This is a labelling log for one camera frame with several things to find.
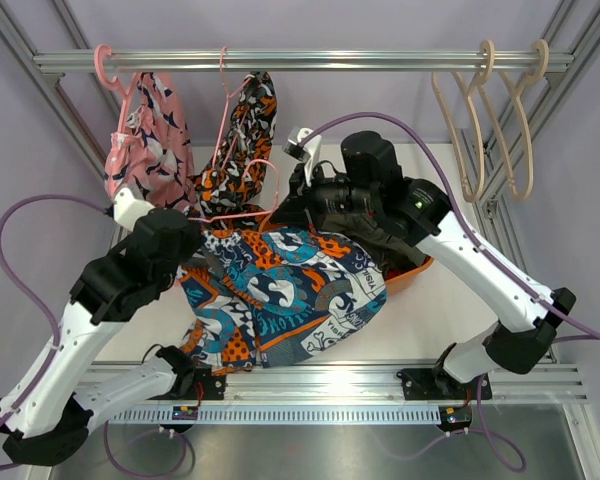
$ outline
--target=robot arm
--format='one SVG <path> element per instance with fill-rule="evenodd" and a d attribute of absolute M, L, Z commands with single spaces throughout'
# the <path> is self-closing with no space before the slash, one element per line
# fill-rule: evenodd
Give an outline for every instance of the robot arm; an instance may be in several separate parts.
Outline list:
<path fill-rule="evenodd" d="M 195 369 L 176 347 L 163 347 L 143 365 L 99 385 L 75 391 L 104 345 L 136 310 L 159 298 L 176 269 L 202 245 L 200 227 L 180 212 L 153 208 L 122 189 L 115 220 L 133 232 L 106 256 L 90 262 L 70 292 L 60 344 L 49 340 L 22 381 L 0 399 L 4 450 L 16 463 L 53 466 L 116 413 L 157 395 L 184 395 Z M 32 382 L 49 350 L 57 352 L 25 402 L 11 405 Z"/>
<path fill-rule="evenodd" d="M 299 140 L 290 139 L 285 151 L 313 165 L 311 151 L 298 147 Z M 325 178 L 317 163 L 309 184 L 306 163 L 296 167 L 290 194 L 271 222 L 319 230 L 326 214 L 367 212 L 380 228 L 451 270 L 496 312 L 496 323 L 464 343 L 450 345 L 438 360 L 432 373 L 442 396 L 464 398 L 466 385 L 494 368 L 529 372 L 547 352 L 561 320 L 496 267 L 484 250 L 540 297 L 552 300 L 561 312 L 569 313 L 575 296 L 567 289 L 552 291 L 533 280 L 472 230 L 481 243 L 476 248 L 446 193 L 427 180 L 403 178 L 393 145 L 377 133 L 350 135 L 341 151 L 346 173 L 336 172 L 335 178 Z"/>

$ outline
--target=beige hanger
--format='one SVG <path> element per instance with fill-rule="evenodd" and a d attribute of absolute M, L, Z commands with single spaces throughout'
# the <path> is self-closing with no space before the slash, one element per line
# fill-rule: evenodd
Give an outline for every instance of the beige hanger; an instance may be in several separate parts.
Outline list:
<path fill-rule="evenodd" d="M 491 77 L 491 73 L 493 72 L 493 64 L 495 61 L 495 49 L 491 40 L 484 40 L 480 44 L 480 48 L 487 56 L 487 66 L 483 71 L 477 72 L 473 76 L 468 87 L 466 86 L 462 76 L 458 72 L 451 72 L 453 78 L 458 84 L 460 92 L 462 93 L 462 99 L 464 100 L 464 104 L 467 107 L 467 111 L 469 112 L 471 127 L 473 128 L 473 132 L 475 135 L 476 155 L 478 161 L 478 174 L 475 190 L 471 189 L 471 185 L 469 183 L 467 168 L 464 162 L 464 156 L 462 155 L 462 149 L 460 148 L 460 141 L 458 140 L 458 135 L 456 134 L 455 125 L 453 124 L 451 111 L 449 110 L 449 106 L 444 96 L 442 95 L 440 86 L 438 85 L 438 78 L 436 76 L 436 73 L 433 72 L 431 74 L 431 86 L 433 87 L 433 93 L 435 94 L 436 99 L 438 100 L 438 105 L 440 106 L 440 110 L 442 111 L 442 116 L 444 117 L 444 121 L 446 122 L 447 128 L 449 129 L 449 134 L 451 135 L 453 152 L 455 154 L 456 162 L 458 164 L 458 171 L 460 172 L 462 195 L 464 199 L 470 203 L 477 201 L 482 195 L 485 177 L 484 151 L 482 149 L 482 132 L 480 130 L 478 114 L 476 113 L 476 108 L 473 104 L 473 99 L 471 98 L 471 95 L 476 90 L 476 88 L 481 88 L 482 85 L 484 85 L 489 80 L 489 78 Z"/>
<path fill-rule="evenodd" d="M 511 104 L 513 105 L 513 108 L 516 112 L 516 117 L 518 118 L 518 123 L 520 125 L 522 146 L 524 148 L 524 156 L 527 163 L 527 188 L 525 188 L 523 193 L 518 191 L 513 165 L 511 164 L 511 158 L 509 157 L 509 147 L 504 139 L 504 134 L 502 133 L 502 128 L 498 122 L 496 112 L 493 109 L 493 104 L 487 96 L 487 92 L 485 92 L 483 86 L 478 85 L 478 93 L 480 94 L 480 97 L 482 97 L 482 102 L 487 109 L 489 120 L 493 125 L 493 133 L 496 136 L 498 145 L 500 147 L 500 152 L 502 153 L 502 163 L 504 164 L 507 174 L 509 190 L 511 191 L 513 198 L 519 202 L 526 200 L 533 189 L 533 149 L 531 147 L 531 132 L 529 131 L 527 115 L 524 111 L 524 105 L 522 104 L 520 97 L 528 86 L 534 85 L 542 79 L 547 71 L 547 65 L 549 63 L 549 45 L 545 40 L 536 40 L 533 42 L 532 48 L 536 49 L 540 54 L 540 63 L 533 73 L 525 73 L 517 86 L 513 84 L 511 77 L 509 77 L 506 72 L 498 72 L 500 74 L 500 78 L 502 78 L 502 81 L 504 82 L 505 87 L 507 87 L 507 91 L 511 97 Z"/>

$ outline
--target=purple wall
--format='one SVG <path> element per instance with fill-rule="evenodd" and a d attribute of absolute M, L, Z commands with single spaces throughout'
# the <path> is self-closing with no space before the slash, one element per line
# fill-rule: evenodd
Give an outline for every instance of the purple wall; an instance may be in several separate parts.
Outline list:
<path fill-rule="evenodd" d="M 236 0 L 192 2 L 171 0 L 66 0 L 92 46 L 114 49 L 295 48 L 295 49 L 478 49 L 490 38 L 500 50 L 526 50 L 549 21 L 558 0 L 259 0 L 257 8 Z M 48 0 L 8 0 L 18 19 L 41 51 L 72 48 L 54 25 Z M 230 74 L 237 88 L 242 74 Z M 395 115 L 429 141 L 446 142 L 449 135 L 430 87 L 428 73 L 275 72 L 279 99 L 278 135 L 283 139 L 296 125 L 317 127 L 332 118 L 360 110 Z M 215 141 L 224 105 L 217 73 L 174 75 L 183 99 L 192 141 Z M 73 82 L 73 78 L 63 80 Z M 441 84 L 456 113 L 458 126 L 467 115 L 450 75 Z M 502 105 L 506 90 L 495 79 L 489 86 Z M 85 118 L 108 144 L 90 87 L 72 89 Z M 405 141 L 393 126 L 370 124 L 387 138 Z M 488 123 L 485 123 L 485 134 Z M 350 126 L 334 129 L 327 139 L 342 138 Z"/>
<path fill-rule="evenodd" d="M 600 57 L 536 142 L 534 159 L 531 197 L 511 202 L 530 273 L 571 288 L 574 317 L 600 330 Z M 600 428 L 600 343 L 560 345 L 560 354 L 578 364 Z"/>
<path fill-rule="evenodd" d="M 107 203 L 100 182 L 83 167 L 55 117 L 0 43 L 0 216 L 17 200 L 48 192 Z M 105 251 L 113 225 L 65 202 L 25 208 L 7 224 L 5 253 L 59 315 L 84 264 Z M 0 396 L 22 377 L 49 336 L 42 314 L 0 270 Z M 0 450 L 0 463 L 6 460 Z M 20 470 L 0 474 L 0 479 L 18 478 Z"/>

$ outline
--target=blue patterned fabric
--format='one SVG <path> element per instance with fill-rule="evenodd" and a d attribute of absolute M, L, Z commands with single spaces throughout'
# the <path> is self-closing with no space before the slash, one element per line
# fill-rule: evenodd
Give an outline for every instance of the blue patterned fabric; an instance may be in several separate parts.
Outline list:
<path fill-rule="evenodd" d="M 181 348 L 216 371 L 306 360 L 360 330 L 386 301 L 381 272 L 342 235 L 295 227 L 204 235 L 179 273 L 197 317 Z"/>

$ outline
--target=garment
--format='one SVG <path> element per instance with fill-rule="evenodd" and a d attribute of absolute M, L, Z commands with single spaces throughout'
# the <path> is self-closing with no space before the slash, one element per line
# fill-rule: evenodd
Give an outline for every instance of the garment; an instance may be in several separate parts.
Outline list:
<path fill-rule="evenodd" d="M 424 265 L 427 256 L 416 247 L 410 247 L 399 238 L 378 227 L 366 213 L 326 215 L 321 230 L 342 233 L 355 240 L 373 258 L 383 277 L 404 273 Z"/>
<path fill-rule="evenodd" d="M 195 203 L 193 156 L 182 105 L 166 73 L 143 73 L 142 104 L 123 132 L 111 135 L 105 189 L 111 198 L 123 186 L 156 206 L 187 213 Z"/>
<path fill-rule="evenodd" d="M 244 177 L 243 173 L 250 160 L 269 159 L 276 112 L 277 99 L 269 74 L 249 73 L 238 105 L 231 113 L 229 130 L 218 149 L 215 168 L 212 159 L 200 175 L 193 177 L 200 206 L 206 216 L 261 210 L 247 206 L 247 202 L 260 193 L 266 165 L 255 163 Z M 232 145 L 232 153 L 227 157 Z M 253 217 L 235 225 L 254 226 L 256 219 L 262 217 Z"/>
<path fill-rule="evenodd" d="M 204 235 L 179 273 L 197 317 L 181 348 L 216 373 L 306 360 L 360 330 L 386 301 L 380 271 L 342 235 L 295 227 Z"/>

